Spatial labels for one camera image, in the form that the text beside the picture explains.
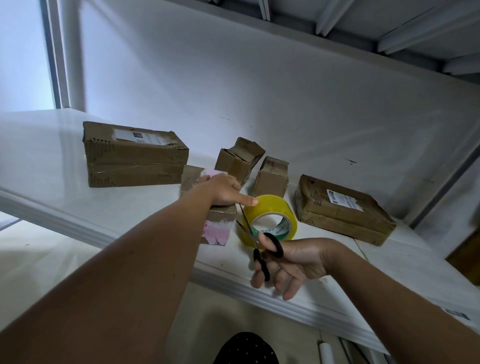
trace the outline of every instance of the white shelf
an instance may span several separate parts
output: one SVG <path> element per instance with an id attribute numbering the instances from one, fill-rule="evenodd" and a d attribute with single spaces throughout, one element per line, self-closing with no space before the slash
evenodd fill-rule
<path id="1" fill-rule="evenodd" d="M 105 247 L 175 201 L 179 185 L 89 188 L 82 143 L 85 120 L 103 121 L 72 109 L 2 114 L 0 209 L 82 242 Z M 191 151 L 189 164 L 213 168 L 215 158 Z M 291 184 L 286 197 L 291 206 L 294 190 L 295 185 Z M 475 315 L 480 307 L 480 293 L 458 272 L 449 269 L 445 261 L 435 257 L 406 225 L 400 224 L 391 239 L 376 248 L 299 223 L 297 238 L 319 236 L 337 239 L 364 256 L 360 246 L 373 264 L 394 279 L 437 304 L 447 304 L 448 308 L 478 319 Z M 385 352 L 331 277 L 309 282 L 294 299 L 285 302 L 273 288 L 255 290 L 250 286 L 251 255 L 251 249 L 244 248 L 233 231 L 225 247 L 200 246 L 191 281 Z"/>

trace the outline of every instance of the black-handled scissors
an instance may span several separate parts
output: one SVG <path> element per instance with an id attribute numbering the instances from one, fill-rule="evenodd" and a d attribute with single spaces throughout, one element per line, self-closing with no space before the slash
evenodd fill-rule
<path id="1" fill-rule="evenodd" d="M 250 223 L 249 223 L 247 217 L 245 216 L 245 212 L 243 212 L 243 208 L 242 208 L 241 205 L 240 205 L 240 209 L 241 209 L 241 213 L 243 215 L 243 218 L 245 219 L 245 222 L 247 223 L 248 229 L 246 227 L 244 227 L 238 220 L 236 220 L 236 221 L 240 225 L 242 230 L 247 234 L 249 239 L 255 245 L 255 249 L 253 250 L 253 261 L 258 260 L 258 262 L 260 263 L 260 266 L 262 267 L 262 272 L 264 273 L 264 276 L 265 276 L 265 282 L 268 282 L 270 280 L 270 272 L 268 271 L 267 263 L 265 262 L 265 260 L 262 258 L 262 255 L 260 254 L 260 250 L 258 249 L 257 237 L 253 234 L 252 227 L 250 226 Z M 269 232 L 264 232 L 264 235 L 272 241 L 272 243 L 275 245 L 275 248 L 276 248 L 276 252 L 271 251 L 271 250 L 267 250 L 267 251 L 276 258 L 282 258 L 283 257 L 283 248 L 280 245 L 280 242 L 278 241 L 278 239 L 273 234 L 270 234 Z"/>

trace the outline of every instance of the cardboard box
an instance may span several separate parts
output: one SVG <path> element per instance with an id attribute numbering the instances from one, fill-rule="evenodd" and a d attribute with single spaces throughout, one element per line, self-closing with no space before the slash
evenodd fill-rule
<path id="1" fill-rule="evenodd" d="M 180 183 L 183 165 L 88 164 L 90 187 L 145 186 Z"/>
<path id="2" fill-rule="evenodd" d="M 185 165 L 188 160 L 189 150 L 174 132 L 84 121 L 83 142 L 88 163 Z"/>
<path id="3" fill-rule="evenodd" d="M 295 192 L 299 221 L 382 245 L 396 223 L 368 194 L 302 175 Z"/>
<path id="4" fill-rule="evenodd" d="M 189 150 L 174 132 L 84 121 L 90 187 L 180 183 Z"/>
<path id="5" fill-rule="evenodd" d="M 283 198 L 288 186 L 288 162 L 265 157 L 257 174 L 252 196 L 274 194 Z"/>
<path id="6" fill-rule="evenodd" d="M 215 169 L 234 176 L 243 186 L 250 176 L 252 168 L 265 154 L 265 150 L 257 143 L 244 138 L 230 149 L 221 149 L 216 160 Z"/>
<path id="7" fill-rule="evenodd" d="M 195 186 L 204 175 L 214 176 L 223 173 L 201 167 L 185 166 L 181 177 L 180 196 Z M 230 230 L 237 217 L 237 207 L 212 206 L 205 221 L 204 231 L 200 243 L 211 245 L 225 245 L 230 236 Z"/>

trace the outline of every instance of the yellow packing tape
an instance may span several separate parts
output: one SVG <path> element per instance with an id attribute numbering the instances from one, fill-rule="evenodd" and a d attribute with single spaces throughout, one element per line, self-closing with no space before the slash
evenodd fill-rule
<path id="1" fill-rule="evenodd" d="M 265 215 L 278 215 L 282 217 L 282 220 L 277 226 L 270 229 L 260 229 L 260 231 L 269 232 L 279 240 L 291 240 L 297 232 L 297 219 L 293 215 L 287 202 L 283 198 L 273 194 L 263 194 L 257 196 L 256 199 L 258 200 L 257 206 L 246 206 L 243 209 L 254 235 L 256 236 L 258 234 L 258 230 L 253 227 L 257 218 Z M 247 227 L 245 219 L 242 219 L 243 225 Z M 254 248 L 253 242 L 245 232 L 242 232 L 242 241 L 246 246 Z"/>

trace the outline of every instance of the floor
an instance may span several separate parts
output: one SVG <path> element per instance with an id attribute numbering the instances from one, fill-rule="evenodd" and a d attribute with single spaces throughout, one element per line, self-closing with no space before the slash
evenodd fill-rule
<path id="1" fill-rule="evenodd" d="M 6 217 L 0 213 L 0 221 Z M 0 330 L 98 251 L 26 221 L 0 231 Z M 336 364 L 348 364 L 336 336 L 192 283 L 170 330 L 163 363 L 210 364 L 240 331 L 260 335 L 282 364 L 319 363 L 318 340 L 332 345 Z M 355 356 L 351 347 L 347 350 Z M 361 358 L 353 362 L 364 363 Z"/>

